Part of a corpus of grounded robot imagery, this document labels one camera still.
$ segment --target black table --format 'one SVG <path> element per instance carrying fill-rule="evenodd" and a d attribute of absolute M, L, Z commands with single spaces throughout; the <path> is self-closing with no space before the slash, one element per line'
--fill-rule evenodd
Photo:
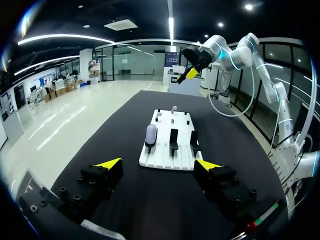
<path fill-rule="evenodd" d="M 214 104 L 232 114 L 222 102 L 215 100 Z M 115 112 L 82 146 L 51 190 L 59 193 L 61 186 L 72 188 L 80 169 L 88 164 L 121 157 L 124 175 L 90 221 L 127 239 L 226 239 L 234 225 L 205 198 L 191 171 L 139 165 L 154 110 L 173 106 L 190 113 L 205 161 L 236 169 L 241 181 L 257 189 L 258 199 L 271 195 L 285 200 L 271 162 L 240 119 L 221 116 L 204 97 L 153 91 L 140 91 Z M 270 231 L 277 231 L 287 221 L 288 214 L 283 211 Z"/>

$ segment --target white fixture board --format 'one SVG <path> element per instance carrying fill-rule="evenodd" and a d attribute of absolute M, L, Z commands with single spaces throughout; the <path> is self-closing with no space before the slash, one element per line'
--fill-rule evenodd
<path fill-rule="evenodd" d="M 158 110 L 154 110 L 150 123 L 157 127 L 155 145 L 148 154 L 148 147 L 143 143 L 139 164 L 147 168 L 192 171 L 196 158 L 201 160 L 203 158 L 200 151 L 194 157 L 193 150 L 190 148 L 191 132 L 195 130 L 190 114 L 185 115 L 184 112 L 179 111 L 174 111 L 172 114 L 171 111 L 160 110 L 161 116 L 156 121 L 157 113 Z M 179 149 L 174 151 L 173 157 L 169 143 L 171 129 L 178 129 L 176 142 Z"/>

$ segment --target robotic arm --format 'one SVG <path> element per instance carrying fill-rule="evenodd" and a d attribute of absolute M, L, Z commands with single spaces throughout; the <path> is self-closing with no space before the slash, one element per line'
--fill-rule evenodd
<path fill-rule="evenodd" d="M 183 50 L 182 54 L 192 64 L 178 79 L 177 83 L 181 83 L 185 79 L 192 79 L 202 69 L 208 67 L 209 64 L 213 68 L 223 70 L 225 73 L 240 71 L 245 68 L 257 70 L 261 77 L 267 101 L 278 103 L 277 125 L 279 128 L 279 145 L 270 151 L 269 158 L 275 171 L 278 173 L 283 190 L 286 192 L 294 182 L 312 177 L 317 164 L 317 158 L 320 154 L 317 152 L 302 154 L 302 147 L 305 142 L 305 135 L 298 135 L 295 139 L 293 136 L 293 119 L 290 115 L 289 101 L 285 86 L 282 82 L 273 83 L 267 69 L 268 63 L 256 50 L 259 44 L 258 38 L 249 33 L 244 36 L 238 43 L 236 49 L 231 50 L 226 40 L 220 35 L 214 35 L 209 38 L 198 49 L 190 46 Z M 316 83 L 314 70 L 312 69 L 313 83 Z M 312 85 L 312 96 L 309 113 L 305 126 L 310 127 L 312 115 L 314 112 L 314 104 L 317 95 L 317 87 Z"/>

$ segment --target white counter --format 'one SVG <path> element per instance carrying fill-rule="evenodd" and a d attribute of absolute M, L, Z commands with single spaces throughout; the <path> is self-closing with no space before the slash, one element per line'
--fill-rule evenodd
<path fill-rule="evenodd" d="M 200 83 L 204 80 L 202 77 L 185 79 L 181 84 L 178 84 L 175 81 L 180 76 L 179 74 L 168 73 L 167 75 L 170 79 L 169 93 L 200 96 Z"/>

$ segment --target gray knob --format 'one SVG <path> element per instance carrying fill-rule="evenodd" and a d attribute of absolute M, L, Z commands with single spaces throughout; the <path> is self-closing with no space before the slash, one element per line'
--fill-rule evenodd
<path fill-rule="evenodd" d="M 157 139 L 157 132 L 158 128 L 154 124 L 150 124 L 146 128 L 146 133 L 145 133 L 145 142 L 149 145 L 153 145 L 156 142 Z"/>

